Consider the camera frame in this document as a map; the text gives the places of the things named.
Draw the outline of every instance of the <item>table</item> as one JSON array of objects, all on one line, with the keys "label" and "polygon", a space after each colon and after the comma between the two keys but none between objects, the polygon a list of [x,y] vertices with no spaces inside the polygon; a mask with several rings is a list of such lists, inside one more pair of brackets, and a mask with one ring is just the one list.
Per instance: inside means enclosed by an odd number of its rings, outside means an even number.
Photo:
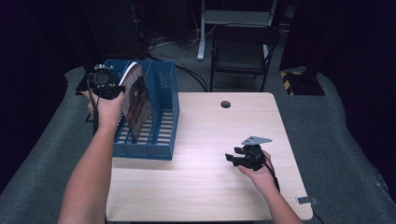
[{"label": "table", "polygon": [[277,0],[273,0],[269,12],[260,11],[229,11],[229,10],[207,10],[205,0],[201,4],[201,38],[198,48],[197,60],[202,61],[205,57],[205,24],[242,23],[251,25],[271,25],[274,17]]},{"label": "table", "polygon": [[[268,205],[225,153],[253,136],[272,156],[282,195],[301,219],[313,216],[276,101],[265,92],[180,92],[171,161],[113,159],[109,221],[269,220]],[[220,106],[231,103],[229,108]]]}]

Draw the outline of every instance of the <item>hand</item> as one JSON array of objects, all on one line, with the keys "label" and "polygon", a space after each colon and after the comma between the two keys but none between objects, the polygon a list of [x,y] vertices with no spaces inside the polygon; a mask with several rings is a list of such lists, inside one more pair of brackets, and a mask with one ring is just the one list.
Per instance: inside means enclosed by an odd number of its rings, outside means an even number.
[{"label": "hand", "polygon": [[[262,152],[266,157],[265,159],[266,164],[271,169],[274,169],[274,167],[272,167],[271,164],[271,155],[264,150]],[[258,171],[249,170],[248,168],[242,165],[239,165],[238,169],[242,174],[248,176],[253,181],[253,184],[256,187],[256,189],[258,189],[264,197],[267,194],[267,192],[272,191],[274,189],[277,190],[276,185],[274,183],[274,178],[266,166],[263,166]]]},{"label": "hand", "polygon": [[[83,92],[88,99],[90,99],[90,95],[87,91]],[[92,93],[93,100],[97,103],[98,115],[99,115],[99,129],[108,128],[110,130],[116,130],[117,125],[120,120],[121,114],[121,106],[124,100],[125,94],[124,92],[120,92],[119,96],[113,100],[107,100],[104,98],[100,98],[95,93]],[[91,115],[93,116],[93,106],[90,100],[88,104],[88,109],[90,110]]]}]

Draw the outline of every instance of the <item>magazine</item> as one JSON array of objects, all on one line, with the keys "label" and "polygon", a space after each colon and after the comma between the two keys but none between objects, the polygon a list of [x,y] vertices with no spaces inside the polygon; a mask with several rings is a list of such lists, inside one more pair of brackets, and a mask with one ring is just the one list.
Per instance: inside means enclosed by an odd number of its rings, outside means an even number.
[{"label": "magazine", "polygon": [[143,124],[151,115],[149,91],[145,84],[144,75],[142,65],[133,62],[128,66],[120,81],[120,86],[125,86],[122,114],[135,141],[139,138]]}]

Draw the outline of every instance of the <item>gray carpet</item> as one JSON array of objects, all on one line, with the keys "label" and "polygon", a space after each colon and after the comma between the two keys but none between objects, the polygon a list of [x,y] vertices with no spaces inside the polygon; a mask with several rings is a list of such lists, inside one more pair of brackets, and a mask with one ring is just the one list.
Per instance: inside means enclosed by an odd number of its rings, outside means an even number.
[{"label": "gray carpet", "polygon": [[[286,94],[277,71],[285,38],[276,49],[264,91],[276,98],[308,195],[319,200],[314,211],[326,223],[396,223],[396,205],[381,174],[348,132],[343,105],[330,80],[318,75],[325,96]],[[196,60],[197,50],[198,43],[191,47],[165,44],[151,53],[166,61],[174,60],[166,56],[178,58],[208,84],[210,44],[202,62]],[[0,196],[0,223],[54,223],[57,219],[67,179],[92,137],[92,124],[84,122],[88,100],[74,92],[84,70],[76,68],[65,75],[69,88],[64,101]],[[202,91],[180,70],[177,85],[179,91]],[[305,223],[319,221],[313,217]]]}]

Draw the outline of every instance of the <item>chair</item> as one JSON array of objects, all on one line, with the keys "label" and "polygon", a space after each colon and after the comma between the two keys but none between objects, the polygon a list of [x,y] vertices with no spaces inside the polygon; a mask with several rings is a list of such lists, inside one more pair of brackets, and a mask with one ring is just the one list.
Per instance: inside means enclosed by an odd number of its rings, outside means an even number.
[{"label": "chair", "polygon": [[279,40],[279,32],[271,26],[246,24],[218,25],[213,34],[210,88],[216,73],[248,74],[265,79],[273,51]]}]

